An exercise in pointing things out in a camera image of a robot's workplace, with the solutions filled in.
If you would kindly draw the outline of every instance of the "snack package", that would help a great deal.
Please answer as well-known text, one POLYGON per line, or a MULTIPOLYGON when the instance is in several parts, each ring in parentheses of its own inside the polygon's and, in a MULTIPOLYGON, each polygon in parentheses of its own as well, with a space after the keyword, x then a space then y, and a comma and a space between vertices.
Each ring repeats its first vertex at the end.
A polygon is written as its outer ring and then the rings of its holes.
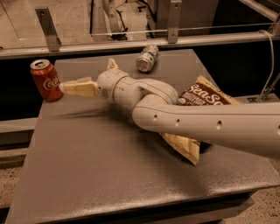
MULTIPOLYGON (((196 82, 178 98, 181 106, 205 106, 240 104, 233 97, 223 93, 209 80, 200 75, 196 82)), ((200 160, 200 142, 184 136, 160 134, 162 138, 178 153, 189 159, 194 165, 200 160)))

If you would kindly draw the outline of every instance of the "red soda can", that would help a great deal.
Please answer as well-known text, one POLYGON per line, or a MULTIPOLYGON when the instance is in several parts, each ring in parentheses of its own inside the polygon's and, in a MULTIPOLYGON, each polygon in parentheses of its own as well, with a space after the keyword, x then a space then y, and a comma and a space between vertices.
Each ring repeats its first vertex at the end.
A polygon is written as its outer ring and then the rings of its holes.
POLYGON ((38 91, 48 102, 57 101, 63 95, 60 91, 60 80, 52 63, 47 59, 37 59, 31 64, 31 75, 38 91))

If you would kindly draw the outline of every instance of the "soda can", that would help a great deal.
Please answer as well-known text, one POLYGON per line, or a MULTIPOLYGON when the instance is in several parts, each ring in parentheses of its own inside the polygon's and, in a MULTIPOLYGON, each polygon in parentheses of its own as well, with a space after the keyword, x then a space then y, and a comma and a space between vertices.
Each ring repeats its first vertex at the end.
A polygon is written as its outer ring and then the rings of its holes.
POLYGON ((31 75, 43 98, 48 102, 60 99, 63 93, 60 91, 59 76, 52 63, 47 59, 37 59, 30 67, 31 75))
POLYGON ((144 73, 151 71, 158 59, 158 47, 155 45, 147 45, 136 59, 137 68, 144 73))

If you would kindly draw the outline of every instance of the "floor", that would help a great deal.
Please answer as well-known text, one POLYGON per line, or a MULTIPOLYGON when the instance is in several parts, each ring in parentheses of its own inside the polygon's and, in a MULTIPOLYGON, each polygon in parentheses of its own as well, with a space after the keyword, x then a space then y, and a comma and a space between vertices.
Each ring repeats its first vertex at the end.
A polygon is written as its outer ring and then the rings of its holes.
MULTIPOLYGON (((57 32, 64 45, 93 43, 89 35, 89 1, 75 0, 0 0, 0 46, 3 48, 18 48, 30 46, 46 46, 43 32, 34 12, 35 6, 47 5, 52 13, 57 32)), ((146 39, 145 10, 138 11, 136 1, 116 0, 115 5, 122 11, 122 19, 129 33, 129 40, 146 39), (135 15, 133 19, 126 15, 135 15)), ((21 161, 24 160, 27 148, 3 150, 0 148, 0 208, 11 203, 20 172, 21 161), (7 166, 12 162, 15 167, 7 166)), ((270 160, 280 173, 280 161, 270 160)), ((280 187, 261 190, 252 196, 255 204, 240 215, 226 219, 227 224, 237 223, 272 223, 280 224, 280 187)))

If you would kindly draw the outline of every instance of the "table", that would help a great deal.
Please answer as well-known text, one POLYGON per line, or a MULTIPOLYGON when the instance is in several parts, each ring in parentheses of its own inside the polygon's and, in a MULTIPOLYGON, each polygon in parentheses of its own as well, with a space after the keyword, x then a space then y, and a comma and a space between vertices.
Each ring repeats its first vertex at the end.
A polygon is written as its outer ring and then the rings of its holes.
MULTIPOLYGON (((63 59, 55 66, 61 81, 95 80, 113 57, 132 77, 159 79, 179 92, 199 74, 211 80, 193 50, 161 52, 151 74, 137 71, 137 55, 63 59)), ((216 221, 249 207, 251 193, 279 185, 267 158, 205 145, 193 166, 114 105, 64 95, 42 105, 7 223, 216 221)))

